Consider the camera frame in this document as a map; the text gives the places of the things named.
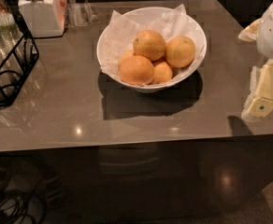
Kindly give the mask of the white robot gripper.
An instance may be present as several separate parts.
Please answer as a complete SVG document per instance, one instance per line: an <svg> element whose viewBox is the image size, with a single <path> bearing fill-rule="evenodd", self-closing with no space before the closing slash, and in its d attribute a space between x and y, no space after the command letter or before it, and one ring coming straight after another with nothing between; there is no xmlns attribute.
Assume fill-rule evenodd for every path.
<svg viewBox="0 0 273 224"><path fill-rule="evenodd" d="M273 111L273 3L262 15L243 29L238 38L256 41L258 51L272 58L262 67L251 70L250 94L243 106L241 117L248 122L266 118Z"/></svg>

